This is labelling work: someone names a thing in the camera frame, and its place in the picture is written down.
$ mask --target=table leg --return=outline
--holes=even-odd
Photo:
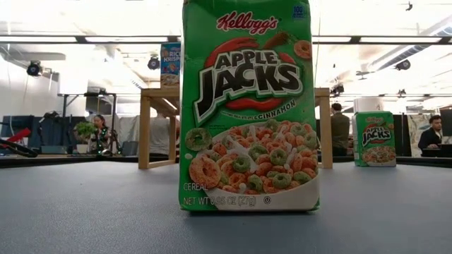
[[[140,101],[140,135],[138,138],[138,168],[149,168],[149,136],[150,136],[150,100],[141,97]]]
[[[320,98],[320,136],[322,145],[322,166],[324,169],[333,168],[333,146],[331,145],[331,117],[330,98]]]
[[[169,118],[169,160],[176,161],[176,117]]]

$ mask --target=white wall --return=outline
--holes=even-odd
[[[0,121],[3,121],[3,116],[10,115],[42,116],[48,111],[61,113],[63,98],[57,97],[58,89],[58,83],[52,82],[49,86],[48,78],[29,77],[24,68],[0,57]],[[68,114],[83,116],[85,100],[77,100],[68,107]]]

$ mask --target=woman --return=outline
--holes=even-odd
[[[109,150],[112,134],[105,125],[105,118],[98,114],[94,116],[93,123],[97,130],[91,135],[90,151],[101,153],[103,150]]]

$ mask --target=cereal bowl illustration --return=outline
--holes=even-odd
[[[254,206],[271,205],[287,209],[314,206],[318,197],[300,195],[318,188],[317,137],[309,124],[269,119],[265,122],[234,126],[215,137],[204,128],[195,128],[186,136],[186,145],[198,151],[191,160],[189,173],[194,183],[206,187],[211,197],[250,195]],[[283,198],[273,199],[278,195]],[[240,209],[234,204],[217,204],[218,209]]]

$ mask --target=wooden table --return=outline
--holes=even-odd
[[[322,163],[324,169],[333,168],[333,147],[331,145],[330,90],[316,88],[316,106],[320,106],[320,130]],[[169,160],[149,162],[150,108],[163,113],[170,119]],[[149,88],[141,90],[140,137],[138,145],[138,168],[150,169],[176,163],[176,116],[179,115],[179,90]]]

